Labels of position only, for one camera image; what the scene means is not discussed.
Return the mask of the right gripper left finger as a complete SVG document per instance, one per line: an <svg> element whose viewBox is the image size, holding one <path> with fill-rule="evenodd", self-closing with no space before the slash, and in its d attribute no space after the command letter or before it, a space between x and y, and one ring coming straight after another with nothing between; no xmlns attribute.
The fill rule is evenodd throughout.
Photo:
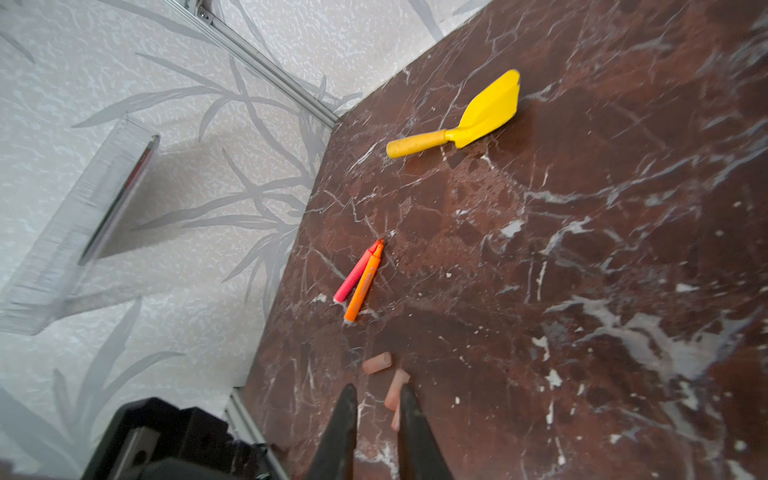
<svg viewBox="0 0 768 480"><path fill-rule="evenodd" d="M341 391L305 479L352 479L357 444L357 390Z"/></svg>

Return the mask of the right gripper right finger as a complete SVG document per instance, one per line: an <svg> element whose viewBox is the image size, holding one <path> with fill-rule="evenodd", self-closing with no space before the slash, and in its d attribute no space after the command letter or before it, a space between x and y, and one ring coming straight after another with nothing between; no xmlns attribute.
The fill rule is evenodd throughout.
<svg viewBox="0 0 768 480"><path fill-rule="evenodd" d="M400 392L398 472L400 479L453 479L413 388Z"/></svg>

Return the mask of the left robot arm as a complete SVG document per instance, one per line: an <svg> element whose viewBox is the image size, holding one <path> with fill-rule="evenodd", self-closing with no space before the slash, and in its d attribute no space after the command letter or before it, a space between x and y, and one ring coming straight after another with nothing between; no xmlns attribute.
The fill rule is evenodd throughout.
<svg viewBox="0 0 768 480"><path fill-rule="evenodd" d="M229 425L156 397L114 414L84 479L275 479L263 444L233 437Z"/></svg>

